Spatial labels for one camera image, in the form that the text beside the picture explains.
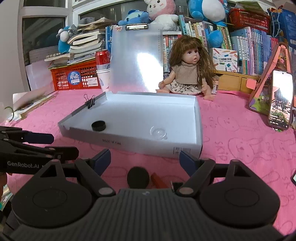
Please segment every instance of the wooden drawer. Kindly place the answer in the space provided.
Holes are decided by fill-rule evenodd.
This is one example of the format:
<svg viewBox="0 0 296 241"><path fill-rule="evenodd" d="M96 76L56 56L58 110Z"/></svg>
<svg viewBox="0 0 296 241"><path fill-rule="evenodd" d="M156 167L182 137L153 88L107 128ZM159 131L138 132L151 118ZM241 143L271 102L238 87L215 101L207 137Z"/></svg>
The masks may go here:
<svg viewBox="0 0 296 241"><path fill-rule="evenodd" d="M241 77L223 74L219 78L218 90L239 91L241 88Z"/></svg>

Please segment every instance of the lens cap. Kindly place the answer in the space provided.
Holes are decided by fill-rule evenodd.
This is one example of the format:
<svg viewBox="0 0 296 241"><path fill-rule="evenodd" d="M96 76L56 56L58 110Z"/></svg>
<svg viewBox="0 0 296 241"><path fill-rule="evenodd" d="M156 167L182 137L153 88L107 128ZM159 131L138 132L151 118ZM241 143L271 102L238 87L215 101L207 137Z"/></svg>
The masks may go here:
<svg viewBox="0 0 296 241"><path fill-rule="evenodd" d="M106 123L103 120L98 120L92 123L91 127L94 131L103 131L106 129Z"/></svg>
<svg viewBox="0 0 296 241"><path fill-rule="evenodd" d="M145 189L149 180L149 173L143 167L133 167L128 171L127 181L130 188Z"/></svg>

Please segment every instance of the pink table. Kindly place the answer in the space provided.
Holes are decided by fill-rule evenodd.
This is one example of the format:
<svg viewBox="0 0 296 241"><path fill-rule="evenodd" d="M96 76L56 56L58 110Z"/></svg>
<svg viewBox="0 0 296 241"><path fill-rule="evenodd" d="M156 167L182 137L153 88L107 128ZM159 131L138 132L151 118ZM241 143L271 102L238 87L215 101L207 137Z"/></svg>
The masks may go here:
<svg viewBox="0 0 296 241"><path fill-rule="evenodd" d="M55 98L29 113L16 124L24 130L52 133L55 146L76 146L80 157L93 157L103 148L65 138L57 123L81 106L85 99L99 95L101 90L60 91ZM239 159L261 177L281 200L274 226L287 234L296 229L296 187L290 181L296 169L296 143L293 130L276 132L265 122L267 117L247 109L247 99L218 93L214 102L197 97L203 123L203 150L201 157L217 163ZM165 183L186 181L189 177L175 159L146 156L111 150L111 165L102 178L116 191L127 188L126 175L133 166L142 166L149 174L157 173ZM16 193L30 179L28 175L13 174L8 185Z"/></svg>

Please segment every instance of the white bunny plush toy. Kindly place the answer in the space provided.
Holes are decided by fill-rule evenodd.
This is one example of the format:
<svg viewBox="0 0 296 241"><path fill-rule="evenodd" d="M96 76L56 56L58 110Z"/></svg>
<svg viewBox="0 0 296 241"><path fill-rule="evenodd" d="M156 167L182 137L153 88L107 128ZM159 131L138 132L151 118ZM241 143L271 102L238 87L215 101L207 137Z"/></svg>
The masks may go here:
<svg viewBox="0 0 296 241"><path fill-rule="evenodd" d="M158 24L163 31L176 31L178 16L174 0L144 0L147 6L147 12L153 22Z"/></svg>

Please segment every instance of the window frame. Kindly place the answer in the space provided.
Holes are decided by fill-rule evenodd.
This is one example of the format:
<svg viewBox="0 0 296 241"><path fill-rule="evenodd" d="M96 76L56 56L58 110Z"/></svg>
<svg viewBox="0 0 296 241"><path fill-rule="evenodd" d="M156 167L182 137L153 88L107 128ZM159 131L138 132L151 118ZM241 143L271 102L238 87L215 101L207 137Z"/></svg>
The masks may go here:
<svg viewBox="0 0 296 241"><path fill-rule="evenodd" d="M114 4L131 2L133 0L92 0L91 2L85 0L73 6L73 24L78 25L80 15L100 9L103 7L111 6Z"/></svg>
<svg viewBox="0 0 296 241"><path fill-rule="evenodd" d="M22 19L40 17L60 17L65 18L65 26L73 24L72 0L65 0L63 7L29 6L24 7L24 0L20 0L19 14L17 19L17 51L20 64L20 73L25 91L29 91L29 83L25 69L25 60L22 46Z"/></svg>

